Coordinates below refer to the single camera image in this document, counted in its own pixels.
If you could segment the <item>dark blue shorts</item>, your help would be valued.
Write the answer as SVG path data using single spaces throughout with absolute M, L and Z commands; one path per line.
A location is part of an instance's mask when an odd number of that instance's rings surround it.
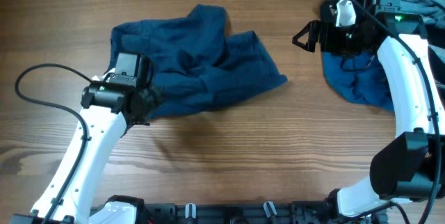
M 225 32 L 227 12 L 198 4 L 185 17 L 144 19 L 115 26 L 111 58 L 138 53 L 154 63 L 164 102 L 153 118 L 191 115 L 232 106 L 287 82 L 254 31 Z

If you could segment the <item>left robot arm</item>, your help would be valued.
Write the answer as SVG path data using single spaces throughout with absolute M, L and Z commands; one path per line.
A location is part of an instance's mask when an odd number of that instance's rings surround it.
M 90 79 L 80 112 L 67 107 L 78 121 L 56 174 L 27 215 L 11 223 L 147 223 L 140 198 L 114 195 L 92 213 L 92 199 L 113 147 L 134 125 L 148 125 L 162 103 L 153 83 L 154 63 L 142 54 L 120 53 L 115 68 Z

